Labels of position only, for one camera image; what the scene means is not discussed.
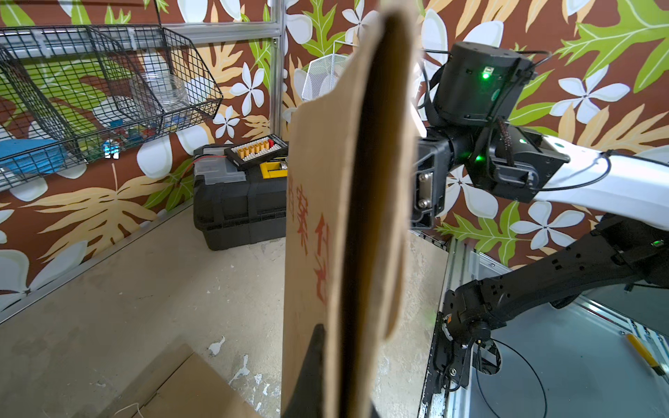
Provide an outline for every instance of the screw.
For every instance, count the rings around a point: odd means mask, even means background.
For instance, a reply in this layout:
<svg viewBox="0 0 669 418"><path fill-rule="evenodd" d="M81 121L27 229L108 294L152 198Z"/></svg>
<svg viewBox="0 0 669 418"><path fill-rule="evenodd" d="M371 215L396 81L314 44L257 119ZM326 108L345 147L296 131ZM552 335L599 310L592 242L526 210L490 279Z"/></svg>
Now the screw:
<svg viewBox="0 0 669 418"><path fill-rule="evenodd" d="M418 207L421 209L426 209L431 205L432 202L429 201L429 199L420 199L418 201Z"/></svg>

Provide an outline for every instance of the blue plastic item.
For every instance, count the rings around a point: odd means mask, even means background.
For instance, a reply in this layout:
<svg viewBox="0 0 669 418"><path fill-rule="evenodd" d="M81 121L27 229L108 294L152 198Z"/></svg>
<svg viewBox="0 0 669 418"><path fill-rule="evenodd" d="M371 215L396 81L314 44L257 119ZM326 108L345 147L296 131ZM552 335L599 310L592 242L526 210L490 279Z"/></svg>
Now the blue plastic item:
<svg viewBox="0 0 669 418"><path fill-rule="evenodd" d="M45 149L35 150L16 156L45 145ZM0 167L20 174L55 173L65 165L66 151L55 139L7 139L0 141Z"/></svg>
<svg viewBox="0 0 669 418"><path fill-rule="evenodd" d="M128 140L138 141L138 140L141 140L141 139L142 139L142 136L139 134L139 129L137 129L137 128L128 129Z"/></svg>

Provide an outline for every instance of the cardboard box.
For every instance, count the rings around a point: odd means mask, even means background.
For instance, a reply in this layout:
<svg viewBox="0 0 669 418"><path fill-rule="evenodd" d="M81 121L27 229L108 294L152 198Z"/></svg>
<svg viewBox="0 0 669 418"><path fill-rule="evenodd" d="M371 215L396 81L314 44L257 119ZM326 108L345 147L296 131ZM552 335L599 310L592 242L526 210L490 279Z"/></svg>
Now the cardboard box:
<svg viewBox="0 0 669 418"><path fill-rule="evenodd" d="M144 418L260 418L227 382L193 353L140 409ZM133 418L140 418L136 413Z"/></svg>
<svg viewBox="0 0 669 418"><path fill-rule="evenodd" d="M367 418L377 350L396 323L417 137L415 11L396 3L366 27L334 89L292 115L283 412L322 324L317 416Z"/></svg>

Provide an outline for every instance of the concrete floor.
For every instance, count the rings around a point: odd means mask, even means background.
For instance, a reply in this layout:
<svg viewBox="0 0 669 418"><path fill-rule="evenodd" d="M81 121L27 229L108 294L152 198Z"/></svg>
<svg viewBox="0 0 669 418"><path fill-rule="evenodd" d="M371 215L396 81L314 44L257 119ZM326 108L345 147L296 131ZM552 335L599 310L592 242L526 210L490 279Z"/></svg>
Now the concrete floor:
<svg viewBox="0 0 669 418"><path fill-rule="evenodd" d="M263 417L279 416L284 240L209 251L192 216L184 210L0 325L2 416L112 416L153 392L188 346ZM372 395L384 418L417 413L446 268L432 244L411 235L409 246L404 315Z"/></svg>

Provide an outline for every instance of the white wire basket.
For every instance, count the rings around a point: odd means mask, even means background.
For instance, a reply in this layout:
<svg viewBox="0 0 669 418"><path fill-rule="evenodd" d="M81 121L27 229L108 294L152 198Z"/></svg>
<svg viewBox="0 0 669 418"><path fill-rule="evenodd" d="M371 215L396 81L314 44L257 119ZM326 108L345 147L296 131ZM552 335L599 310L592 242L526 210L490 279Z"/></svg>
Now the white wire basket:
<svg viewBox="0 0 669 418"><path fill-rule="evenodd" d="M304 88L302 89L302 101L308 102L329 93L335 88L341 74L346 68L349 56L335 54L335 45L341 43L356 47L353 43L335 41L332 45L332 53L317 58L309 63L306 71Z"/></svg>

